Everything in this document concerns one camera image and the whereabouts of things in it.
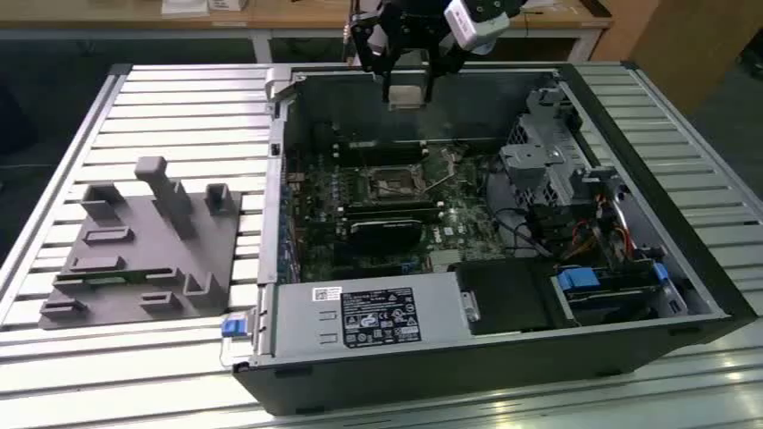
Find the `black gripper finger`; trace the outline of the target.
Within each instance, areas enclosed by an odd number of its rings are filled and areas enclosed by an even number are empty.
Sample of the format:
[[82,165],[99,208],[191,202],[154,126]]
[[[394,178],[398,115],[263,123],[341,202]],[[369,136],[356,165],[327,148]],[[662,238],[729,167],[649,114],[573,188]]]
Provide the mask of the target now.
[[425,69],[425,85],[422,103],[432,101],[436,80],[449,74],[460,72],[465,63],[465,50],[452,42],[449,46],[432,47],[428,51],[428,65]]
[[389,102],[389,90],[392,83],[392,70],[400,57],[400,50],[392,46],[385,46],[380,56],[376,58],[376,74],[381,77],[381,99]]

